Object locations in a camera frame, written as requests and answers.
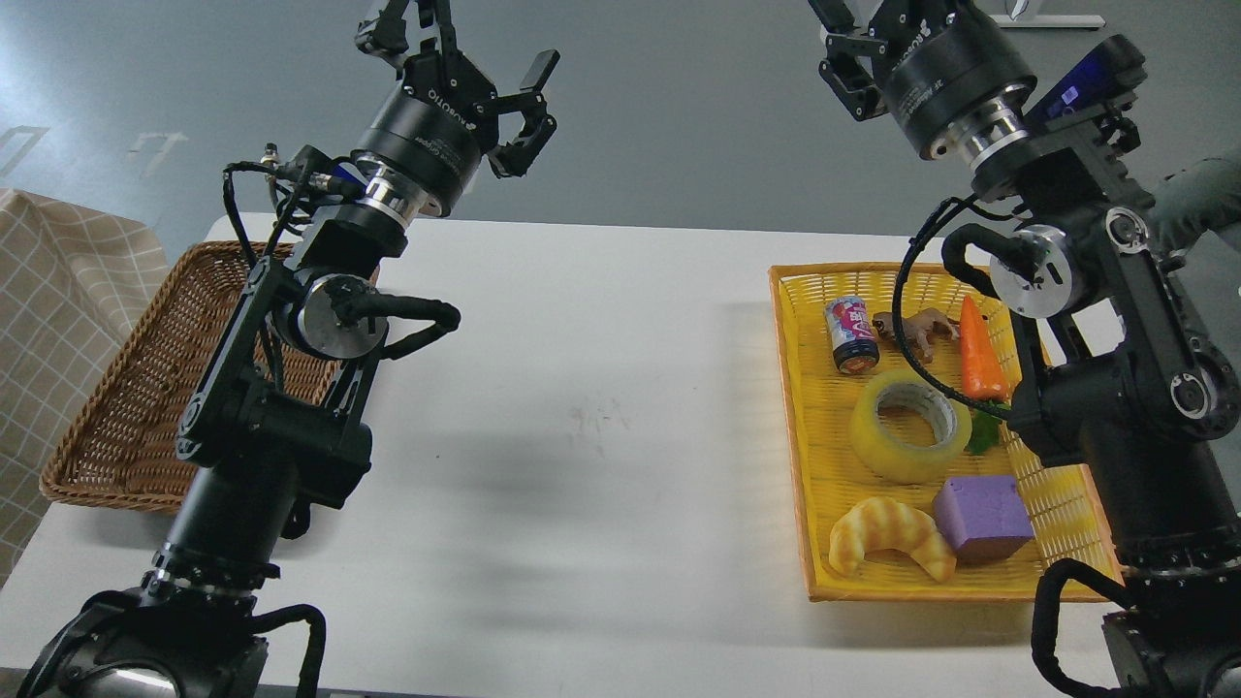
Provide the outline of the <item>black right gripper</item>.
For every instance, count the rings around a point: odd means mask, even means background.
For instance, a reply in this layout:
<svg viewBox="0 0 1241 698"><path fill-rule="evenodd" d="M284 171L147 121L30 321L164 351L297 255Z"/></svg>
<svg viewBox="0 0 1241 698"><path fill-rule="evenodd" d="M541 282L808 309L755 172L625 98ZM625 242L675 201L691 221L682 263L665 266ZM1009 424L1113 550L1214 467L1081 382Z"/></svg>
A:
<svg viewBox="0 0 1241 698"><path fill-rule="evenodd" d="M1019 48L974 2L812 1L810 7L827 52L820 78L858 122L890 111L925 160L942 156L944 132L959 116L1001 96L1024 106L1036 88Z"/></svg>

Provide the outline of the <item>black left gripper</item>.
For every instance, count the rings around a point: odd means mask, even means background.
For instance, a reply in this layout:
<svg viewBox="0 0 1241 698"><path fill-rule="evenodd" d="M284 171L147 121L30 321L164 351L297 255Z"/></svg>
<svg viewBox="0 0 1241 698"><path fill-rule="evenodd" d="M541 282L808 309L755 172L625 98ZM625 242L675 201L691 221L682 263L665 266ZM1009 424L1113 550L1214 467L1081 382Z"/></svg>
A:
<svg viewBox="0 0 1241 698"><path fill-rule="evenodd" d="M407 37L411 4L418 27L433 31L416 51ZM429 194L421 212L437 219L450 215L486 153L493 175L522 178L557 128L544 87L561 60L558 48L536 53L517 92L493 101L496 116L522 116L516 137L499 144L499 118L479 111L496 96L495 84L465 53L448 53L455 47L450 1L375 1L355 32L355 48L380 58L402 79L351 159L359 171L371 174L380 163L400 171Z"/></svg>

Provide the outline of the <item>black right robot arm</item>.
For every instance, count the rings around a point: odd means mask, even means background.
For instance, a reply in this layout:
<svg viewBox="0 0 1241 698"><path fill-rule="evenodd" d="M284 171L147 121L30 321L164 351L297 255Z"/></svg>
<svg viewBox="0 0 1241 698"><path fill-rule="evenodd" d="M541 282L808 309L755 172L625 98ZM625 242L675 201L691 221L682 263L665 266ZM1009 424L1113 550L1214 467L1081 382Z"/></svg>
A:
<svg viewBox="0 0 1241 698"><path fill-rule="evenodd" d="M1107 37L1037 102L1037 79L970 1L882 1L858 19L814 1L822 79L856 120L892 116L925 160L959 154L970 197L911 238L894 304L934 235L978 202L1014 196L1010 233L944 235L957 281L1006 306L1019 384L992 414L1046 467L1086 465L1121 582L1076 559L1037 580L1033 662L1072 697L1239 694L1239 509L1211 440L1239 425L1239 371L1207 335L1157 247L1153 197L1123 155L1144 56Z"/></svg>

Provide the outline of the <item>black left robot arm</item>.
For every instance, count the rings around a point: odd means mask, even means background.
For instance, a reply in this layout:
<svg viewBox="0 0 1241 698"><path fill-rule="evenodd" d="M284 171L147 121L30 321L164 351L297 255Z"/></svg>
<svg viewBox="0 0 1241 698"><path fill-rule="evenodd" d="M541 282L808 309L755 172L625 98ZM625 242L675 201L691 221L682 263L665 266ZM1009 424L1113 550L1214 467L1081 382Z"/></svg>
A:
<svg viewBox="0 0 1241 698"><path fill-rule="evenodd" d="M374 274L406 250L418 216L444 219L486 161L520 178L557 128L545 84L558 51L536 53L503 94L460 51L447 1L379 1L355 43L396 72L354 149L223 168L223 204L248 274L177 424L175 455L199 467L141 582L96 592L43 646L21 697L253 697L268 635L307 623L297 696L319 691L326 619L297 604L254 614L279 576L276 542L343 508L371 468L364 424L381 361L455 332L446 301L387 296Z"/></svg>

